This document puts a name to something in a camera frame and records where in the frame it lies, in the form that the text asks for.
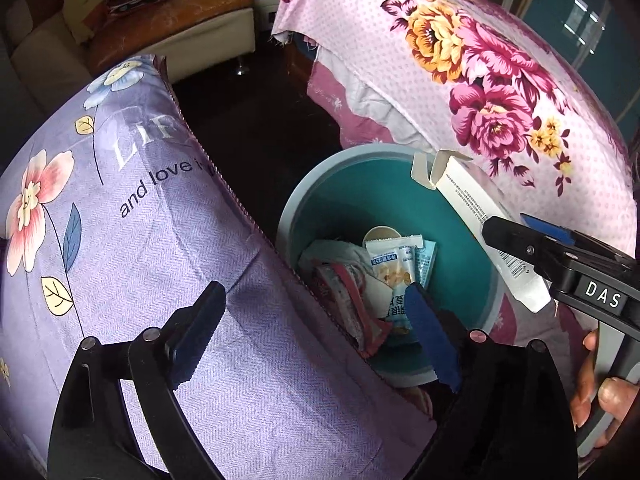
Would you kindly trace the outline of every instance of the snack wrapper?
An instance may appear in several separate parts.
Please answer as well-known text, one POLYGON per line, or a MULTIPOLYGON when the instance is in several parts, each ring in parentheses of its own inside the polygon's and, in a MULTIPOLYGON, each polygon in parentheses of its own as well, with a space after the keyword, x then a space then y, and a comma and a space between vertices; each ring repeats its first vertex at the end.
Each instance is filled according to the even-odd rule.
POLYGON ((414 248, 416 280, 426 288, 433 270, 436 256, 436 242, 424 240, 422 235, 386 238, 384 240, 367 240, 365 247, 369 254, 382 254, 396 247, 410 246, 414 248))
POLYGON ((404 313, 404 290, 415 281, 414 247, 403 246, 378 254, 371 259, 373 271, 393 291, 386 320, 393 324, 395 335, 408 334, 412 327, 404 313))

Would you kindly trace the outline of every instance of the finger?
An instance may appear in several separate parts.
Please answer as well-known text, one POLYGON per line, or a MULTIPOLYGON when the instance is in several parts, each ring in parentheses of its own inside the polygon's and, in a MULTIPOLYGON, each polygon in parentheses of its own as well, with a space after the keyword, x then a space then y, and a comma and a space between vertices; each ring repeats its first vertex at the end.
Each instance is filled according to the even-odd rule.
POLYGON ((589 418, 591 403, 588 400, 582 402, 578 396, 575 395, 574 398, 571 399, 569 407, 571 408, 571 418, 574 420, 574 426, 581 428, 589 418))
POLYGON ((598 344, 598 331, 589 332, 587 337, 582 340, 582 344, 587 350, 593 352, 598 344))
POLYGON ((596 377, 593 372, 594 358, 595 353, 591 352, 582 363, 582 367, 578 372, 575 393, 578 396, 578 399, 580 399, 580 402, 591 400, 591 396, 596 391, 596 377))
POLYGON ((638 386, 617 377, 605 379, 598 390, 600 406, 617 420, 626 417, 638 394, 638 386))
POLYGON ((616 431, 620 427, 620 422, 618 420, 613 420, 609 427, 605 430, 603 434, 601 434, 593 447, 605 447, 616 434, 616 431))

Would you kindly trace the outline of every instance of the chair leg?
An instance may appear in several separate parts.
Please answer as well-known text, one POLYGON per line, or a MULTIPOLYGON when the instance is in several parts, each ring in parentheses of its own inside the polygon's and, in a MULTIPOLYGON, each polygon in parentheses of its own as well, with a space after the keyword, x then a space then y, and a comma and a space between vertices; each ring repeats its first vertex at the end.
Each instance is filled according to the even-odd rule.
POLYGON ((244 59, 242 58, 242 56, 236 57, 236 60, 238 61, 238 66, 236 67, 236 75, 244 75, 249 72, 249 67, 244 64, 244 59))

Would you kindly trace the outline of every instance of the pink floral blanket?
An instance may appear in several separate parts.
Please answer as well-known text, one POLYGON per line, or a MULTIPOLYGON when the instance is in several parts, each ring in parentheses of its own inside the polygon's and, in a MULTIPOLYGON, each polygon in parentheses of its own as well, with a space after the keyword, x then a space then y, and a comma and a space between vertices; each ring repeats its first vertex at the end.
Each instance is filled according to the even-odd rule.
POLYGON ((418 147, 472 156, 522 212, 634 253, 620 133, 516 17, 485 0, 282 0, 273 34, 290 31, 388 101, 418 147))

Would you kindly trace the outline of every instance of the orange flower print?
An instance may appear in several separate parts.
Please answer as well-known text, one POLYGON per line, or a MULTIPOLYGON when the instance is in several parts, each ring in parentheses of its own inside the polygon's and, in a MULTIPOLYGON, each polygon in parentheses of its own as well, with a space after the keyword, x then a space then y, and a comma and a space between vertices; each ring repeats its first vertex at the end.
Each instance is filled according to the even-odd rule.
POLYGON ((438 83, 462 80, 462 39, 456 35, 460 17, 442 0, 385 0, 381 7, 400 16, 391 30, 406 29, 406 42, 414 59, 438 83))

